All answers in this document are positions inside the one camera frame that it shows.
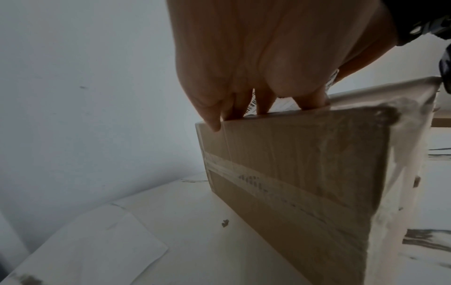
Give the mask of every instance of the hand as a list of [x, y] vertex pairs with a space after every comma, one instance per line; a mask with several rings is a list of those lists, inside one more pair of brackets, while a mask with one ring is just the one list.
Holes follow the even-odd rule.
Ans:
[[327, 105], [336, 81], [397, 43], [379, 0], [168, 0], [177, 74], [192, 104], [218, 131], [243, 117], [255, 88], [257, 113], [276, 97], [301, 109]]

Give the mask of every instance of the brown cardboard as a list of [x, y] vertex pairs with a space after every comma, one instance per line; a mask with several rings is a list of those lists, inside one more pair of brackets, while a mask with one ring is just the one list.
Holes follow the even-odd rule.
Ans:
[[198, 123], [211, 188], [312, 284], [389, 284], [439, 85], [346, 92], [217, 133]]

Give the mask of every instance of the cardboard box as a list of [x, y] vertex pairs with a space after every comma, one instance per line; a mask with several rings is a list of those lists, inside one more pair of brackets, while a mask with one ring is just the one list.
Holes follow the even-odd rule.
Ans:
[[440, 82], [346, 92], [216, 133], [198, 123], [211, 188], [312, 284], [389, 284]]

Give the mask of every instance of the dark sleeve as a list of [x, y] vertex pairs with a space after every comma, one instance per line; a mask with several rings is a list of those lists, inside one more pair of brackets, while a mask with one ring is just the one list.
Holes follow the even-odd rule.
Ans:
[[451, 39], [451, 0], [382, 0], [395, 23], [399, 46], [431, 32]]

